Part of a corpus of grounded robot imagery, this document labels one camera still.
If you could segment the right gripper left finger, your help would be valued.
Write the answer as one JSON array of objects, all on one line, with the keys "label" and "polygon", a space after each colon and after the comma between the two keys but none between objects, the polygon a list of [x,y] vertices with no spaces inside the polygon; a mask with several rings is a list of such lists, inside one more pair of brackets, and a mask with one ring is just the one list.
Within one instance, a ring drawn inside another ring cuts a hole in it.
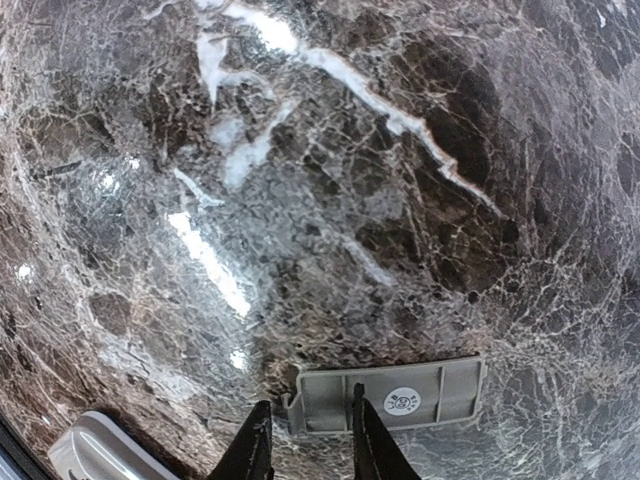
[{"label": "right gripper left finger", "polygon": [[272,480],[271,403],[261,400],[238,430],[207,480]]}]

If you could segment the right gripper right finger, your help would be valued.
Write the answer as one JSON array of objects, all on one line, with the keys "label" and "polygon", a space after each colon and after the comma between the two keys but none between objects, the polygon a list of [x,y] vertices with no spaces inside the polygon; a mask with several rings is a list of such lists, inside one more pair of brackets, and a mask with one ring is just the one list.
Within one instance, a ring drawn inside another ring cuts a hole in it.
[{"label": "right gripper right finger", "polygon": [[418,480],[361,383],[354,387],[352,436],[355,480]]}]

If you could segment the grey battery cover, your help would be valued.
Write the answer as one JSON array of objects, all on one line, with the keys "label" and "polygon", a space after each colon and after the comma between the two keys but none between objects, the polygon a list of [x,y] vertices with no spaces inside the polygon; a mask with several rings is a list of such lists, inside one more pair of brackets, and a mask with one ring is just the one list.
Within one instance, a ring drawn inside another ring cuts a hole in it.
[{"label": "grey battery cover", "polygon": [[481,409],[487,376],[481,355],[387,367],[306,371],[282,396],[289,433],[338,435],[352,430],[355,387],[364,387],[390,431],[467,421]]}]

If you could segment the white remote control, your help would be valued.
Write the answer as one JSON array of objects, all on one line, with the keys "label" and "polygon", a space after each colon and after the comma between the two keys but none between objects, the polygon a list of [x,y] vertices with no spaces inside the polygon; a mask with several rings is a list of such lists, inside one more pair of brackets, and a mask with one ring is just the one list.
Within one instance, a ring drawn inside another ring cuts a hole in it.
[{"label": "white remote control", "polygon": [[177,480],[109,417],[87,411],[48,450],[62,479]]}]

